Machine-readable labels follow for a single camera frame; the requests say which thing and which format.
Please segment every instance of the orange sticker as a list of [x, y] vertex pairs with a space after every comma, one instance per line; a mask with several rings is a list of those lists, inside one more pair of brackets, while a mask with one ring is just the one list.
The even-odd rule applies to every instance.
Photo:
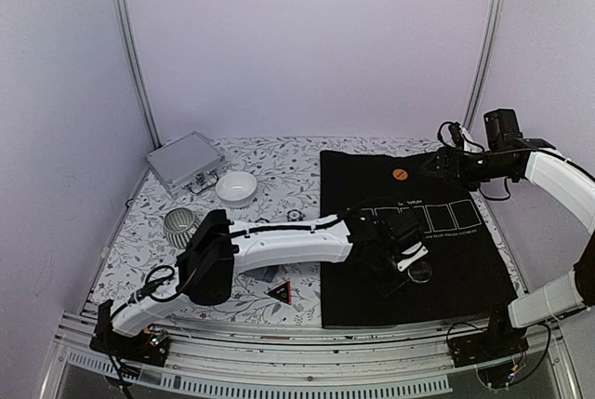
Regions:
[[392, 172], [392, 176], [397, 180], [407, 180], [407, 178], [409, 177], [409, 175], [404, 169], [395, 169]]

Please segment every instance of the black cloth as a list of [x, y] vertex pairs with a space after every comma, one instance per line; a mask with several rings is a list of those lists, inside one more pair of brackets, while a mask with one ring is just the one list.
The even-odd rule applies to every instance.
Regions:
[[[509, 272], [466, 190], [419, 173], [431, 153], [408, 157], [321, 152], [321, 216], [366, 199], [382, 207], [413, 207], [424, 227], [433, 275], [383, 298], [373, 281], [348, 263], [323, 263], [323, 327], [376, 327], [465, 317], [516, 298]], [[406, 171], [397, 180], [393, 171]], [[397, 171], [403, 179], [403, 173]]]

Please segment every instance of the metal frame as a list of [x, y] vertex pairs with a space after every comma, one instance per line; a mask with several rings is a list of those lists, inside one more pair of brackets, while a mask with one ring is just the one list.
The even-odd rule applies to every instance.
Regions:
[[128, 214], [128, 210], [130, 209], [130, 207], [128, 206], [128, 202], [131, 202], [130, 205], [132, 205], [134, 203], [134, 201], [137, 200], [137, 197], [139, 196], [139, 193], [140, 193], [140, 189], [142, 188], [143, 184], [145, 183], [147, 176], [149, 176], [149, 171], [150, 170], [148, 168], [146, 168], [142, 172], [142, 175], [140, 176], [139, 180], [137, 181], [137, 183], [135, 184], [135, 186], [132, 190], [131, 197], [128, 199], [128, 201], [126, 201], [125, 207], [120, 211], [120, 215], [118, 216], [118, 219], [115, 222], [115, 226], [113, 227], [113, 230], [110, 233], [110, 237], [108, 238], [108, 240], [105, 243], [105, 246], [103, 247], [103, 250], [101, 252], [101, 259], [98, 263], [97, 269], [95, 270], [95, 276], [93, 276], [93, 280], [89, 283], [88, 288], [86, 290], [86, 292], [87, 292], [86, 297], [85, 297], [85, 299], [82, 299], [82, 302], [81, 302], [80, 306], [78, 307], [78, 310], [77, 310], [78, 313], [81, 313], [83, 311], [83, 309], [85, 308], [86, 302], [88, 301], [88, 298], [93, 293], [93, 288], [97, 284], [97, 280], [99, 279], [101, 272], [103, 272], [103, 268], [105, 267], [105, 264], [107, 263], [108, 256], [110, 254], [110, 250], [112, 249], [113, 243], [115, 242], [116, 238], [118, 237], [118, 234], [120, 234], [120, 231], [122, 230], [122, 227], [124, 226], [124, 221], [126, 219], [126, 215]]
[[[88, 303], [82, 315], [64, 314], [40, 398], [55, 398], [66, 364], [113, 377], [107, 357], [88, 349], [96, 310]], [[485, 320], [472, 323], [486, 325]], [[144, 366], [136, 383], [200, 397], [274, 399], [286, 392], [285, 398], [314, 398], [320, 393], [320, 397], [338, 399], [358, 397], [358, 391], [365, 392], [361, 397], [375, 397], [375, 392], [376, 397], [391, 397], [390, 389], [399, 392], [394, 397], [425, 397], [432, 393], [429, 385], [441, 392], [450, 390], [449, 375], [507, 360], [454, 368], [445, 344], [449, 327], [445, 323], [419, 324], [417, 330], [414, 326], [378, 329], [374, 334], [369, 329], [286, 329], [183, 320], [164, 320], [158, 326], [172, 338], [167, 364]], [[468, 328], [461, 328], [452, 335], [467, 333]], [[529, 353], [543, 351], [546, 332], [532, 327], [527, 334]], [[579, 399], [575, 373], [556, 324], [548, 360], [561, 399]]]
[[[157, 149], [161, 147], [163, 143], [159, 137], [157, 124], [152, 113], [151, 103], [149, 101], [147, 89], [144, 84], [144, 79], [140, 68], [139, 55], [135, 46], [128, 4], [126, 0], [113, 0], [113, 2], [115, 5], [118, 23], [121, 29], [128, 67], [130, 69], [134, 87], [139, 99], [140, 112], [149, 133], [152, 147]], [[482, 51], [475, 73], [475, 78], [473, 80], [469, 103], [463, 120], [463, 126], [468, 130], [471, 130], [471, 127], [473, 126], [473, 122], [479, 108], [480, 99], [483, 93], [483, 86], [485, 84], [485, 78], [489, 68], [490, 59], [492, 57], [492, 50], [496, 40], [496, 31], [500, 22], [500, 12], [502, 11], [503, 3], [504, 0], [490, 0], [488, 20], [485, 27], [485, 34], [483, 36]]]
[[147, 88], [145, 87], [144, 79], [140, 69], [139, 55], [134, 42], [134, 35], [132, 34], [132, 24], [130, 22], [130, 13], [128, 10], [128, 3], [126, 0], [113, 0], [115, 5], [115, 13], [120, 25], [120, 33], [124, 43], [126, 52], [126, 60], [132, 76], [137, 98], [139, 100], [140, 113], [147, 128], [149, 138], [151, 139], [152, 147], [156, 150], [163, 144], [159, 138], [157, 124], [152, 113], [151, 103], [147, 95]]
[[483, 37], [482, 53], [477, 65], [477, 71], [473, 81], [473, 88], [471, 89], [469, 104], [467, 106], [467, 110], [465, 111], [465, 118], [463, 120], [463, 126], [469, 131], [471, 131], [471, 128], [473, 127], [473, 122], [475, 121], [477, 110], [480, 105], [483, 87], [485, 85], [485, 78], [489, 69], [490, 59], [492, 58], [492, 50], [496, 40], [496, 31], [500, 22], [500, 12], [502, 11], [503, 3], [504, 0], [490, 1], [488, 20], [487, 25], [485, 26], [485, 35]]
[[485, 208], [487, 209], [488, 214], [490, 215], [490, 218], [492, 218], [492, 221], [494, 222], [494, 226], [496, 227], [496, 232], [500, 235], [500, 239], [502, 239], [502, 242], [504, 243], [504, 245], [510, 255], [510, 260], [512, 261], [512, 264], [514, 265], [514, 268], [517, 271], [517, 274], [519, 275], [519, 281], [521, 283], [522, 290], [524, 291], [525, 294], [528, 294], [529, 293], [529, 290], [528, 290], [529, 285], [527, 284], [527, 280], [524, 278], [524, 276], [522, 274], [521, 267], [519, 266], [519, 263], [514, 258], [514, 253], [512, 253], [512, 249], [509, 246], [509, 242], [506, 240], [506, 235], [504, 234], [504, 231], [502, 230], [502, 227], [500, 226], [500, 223], [498, 222], [498, 219], [497, 219], [496, 215], [494, 214], [494, 210], [490, 206], [490, 203], [483, 197], [483, 195], [481, 193], [471, 193], [471, 197], [475, 198], [476, 196], [482, 198], [483, 204], [485, 205]]

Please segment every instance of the triangle sticker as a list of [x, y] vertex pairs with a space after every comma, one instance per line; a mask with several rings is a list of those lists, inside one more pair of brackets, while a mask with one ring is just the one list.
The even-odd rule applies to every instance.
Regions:
[[282, 285], [271, 289], [267, 292], [267, 295], [274, 299], [278, 299], [283, 303], [291, 304], [291, 283], [287, 281]]

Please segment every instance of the black bracket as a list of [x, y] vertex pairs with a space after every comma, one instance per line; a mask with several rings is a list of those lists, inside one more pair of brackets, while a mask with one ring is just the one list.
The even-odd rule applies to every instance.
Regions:
[[512, 327], [504, 306], [492, 313], [485, 332], [449, 339], [447, 343], [455, 367], [476, 365], [526, 352], [529, 344], [525, 331]]
[[403, 251], [425, 242], [419, 220], [413, 211], [378, 217], [369, 210], [358, 210], [345, 218], [353, 244], [347, 262], [370, 278], [382, 297], [388, 297], [409, 281], [407, 272], [400, 272], [398, 262]]
[[575, 264], [576, 290], [587, 306], [595, 306], [595, 234], [588, 240], [587, 247]]
[[225, 210], [210, 211], [178, 256], [179, 285], [194, 304], [213, 306], [231, 296], [238, 247], [228, 236], [230, 225]]
[[151, 334], [140, 332], [134, 337], [116, 334], [112, 330], [111, 323], [112, 305], [111, 299], [100, 304], [98, 321], [89, 348], [103, 354], [107, 354], [109, 349], [109, 354], [114, 359], [126, 359], [152, 366], [165, 366], [165, 360], [169, 354], [169, 338], [163, 339], [153, 346], [149, 342]]

